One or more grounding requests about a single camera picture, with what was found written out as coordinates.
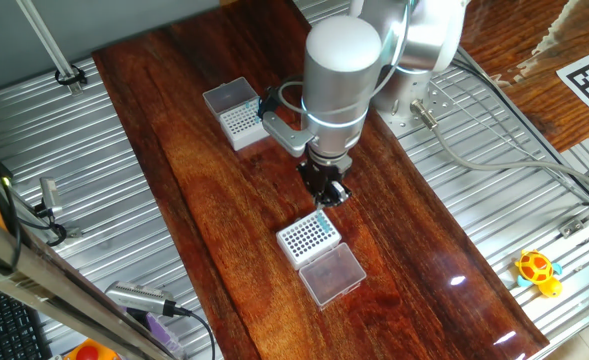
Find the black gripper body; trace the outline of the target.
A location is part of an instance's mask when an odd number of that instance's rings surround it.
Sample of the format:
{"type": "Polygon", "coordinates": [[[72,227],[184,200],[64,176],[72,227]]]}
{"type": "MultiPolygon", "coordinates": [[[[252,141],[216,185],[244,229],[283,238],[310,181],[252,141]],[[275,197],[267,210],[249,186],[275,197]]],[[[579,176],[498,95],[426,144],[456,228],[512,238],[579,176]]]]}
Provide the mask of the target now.
{"type": "Polygon", "coordinates": [[[315,162],[301,162],[297,166],[302,181],[310,193],[321,193],[332,181],[341,182],[350,172],[340,172],[337,166],[323,166],[315,162]]]}

